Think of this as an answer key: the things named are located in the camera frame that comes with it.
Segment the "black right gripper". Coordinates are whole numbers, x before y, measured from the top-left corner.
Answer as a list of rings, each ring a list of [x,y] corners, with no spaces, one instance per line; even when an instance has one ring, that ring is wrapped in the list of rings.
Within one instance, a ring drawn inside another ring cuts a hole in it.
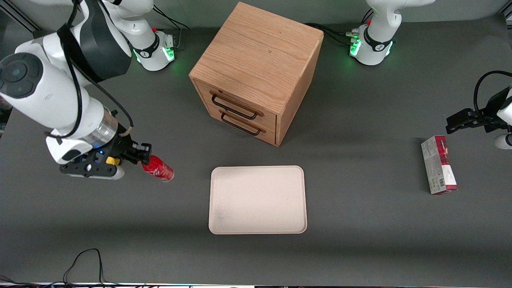
[[[130,154],[132,149],[137,154]],[[149,143],[133,143],[130,134],[115,136],[108,144],[96,151],[96,162],[108,165],[121,165],[122,162],[132,164],[149,164],[149,155],[152,153],[152,145]]]

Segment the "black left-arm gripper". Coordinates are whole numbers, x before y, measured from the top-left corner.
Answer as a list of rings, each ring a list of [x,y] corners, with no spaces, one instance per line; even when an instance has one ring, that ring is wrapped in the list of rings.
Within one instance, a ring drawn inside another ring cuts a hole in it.
[[[471,129],[478,126],[478,121],[483,124],[486,133],[494,130],[510,131],[509,125],[497,116],[497,112],[505,103],[510,89],[503,89],[491,96],[483,109],[478,107],[478,97],[474,97],[473,109],[462,109],[458,115],[446,118],[446,133],[453,134],[462,129]]]

